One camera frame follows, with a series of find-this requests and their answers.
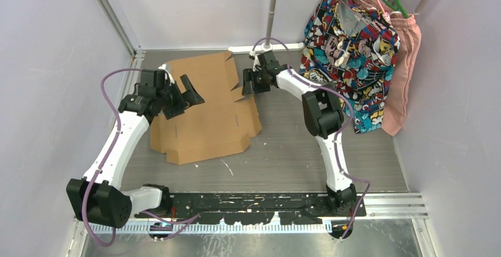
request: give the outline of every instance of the white wall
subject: white wall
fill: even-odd
[[[403,0],[409,10],[419,0]],[[396,136],[443,256],[499,256],[500,0],[430,0],[409,116]]]
[[[266,34],[269,0],[110,0],[143,49],[252,45]],[[319,0],[277,0],[272,35],[304,39]]]
[[[110,130],[99,91],[130,61],[96,0],[0,0],[0,256],[64,256],[66,197]],[[123,76],[108,91],[118,99]]]

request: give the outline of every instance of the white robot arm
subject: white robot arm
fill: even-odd
[[[329,205],[334,211],[354,205],[357,199],[355,186],[352,180],[343,174],[348,174],[348,171],[341,145],[341,134],[338,134],[334,141],[335,133],[344,121],[339,99],[319,89],[319,84],[301,77],[292,69],[288,70],[287,65],[280,66],[272,51],[257,55],[254,59],[254,67],[244,69],[243,78],[242,93],[244,95],[252,92],[268,92],[273,85],[286,90],[302,101],[306,127],[320,145],[326,166]],[[334,89],[331,84],[325,86]]]
[[[167,119],[184,113],[193,105],[204,102],[192,87],[186,75],[181,76],[186,89],[181,93],[169,72],[142,70],[141,82],[136,91],[122,99],[118,107],[121,128],[106,164],[92,184],[87,201],[87,218],[90,223],[121,228],[131,215],[154,209],[157,213],[172,208],[168,187],[146,184],[132,191],[120,191],[125,168],[139,139],[150,126],[153,118],[163,112]],[[118,123],[109,135],[101,153],[82,179],[71,179],[66,192],[77,219],[82,220],[84,192],[118,131]]]

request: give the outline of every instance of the patterned shirt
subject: patterned shirt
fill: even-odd
[[[301,74],[335,83],[353,107],[355,133],[380,128],[400,45],[383,12],[360,9],[353,0],[322,0],[304,34]]]

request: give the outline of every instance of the flattened cardboard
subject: flattened cardboard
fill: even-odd
[[[157,116],[151,125],[151,148],[165,153],[175,164],[238,154],[261,131],[254,96],[244,98],[230,52],[169,62],[175,81],[187,74],[205,103],[166,120]]]

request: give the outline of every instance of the pink pants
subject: pink pants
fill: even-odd
[[[361,7],[375,7],[379,9],[377,0],[354,1]],[[383,2],[381,3],[386,11],[393,11]],[[382,128],[386,133],[395,136],[404,125],[404,120],[407,117],[406,106],[409,82],[411,81],[412,70],[416,62],[419,45],[421,44],[421,31],[413,15],[409,15],[409,18],[405,19],[401,14],[393,14],[391,15],[391,24],[400,37],[400,48],[388,96],[385,99],[385,115],[383,117]]]

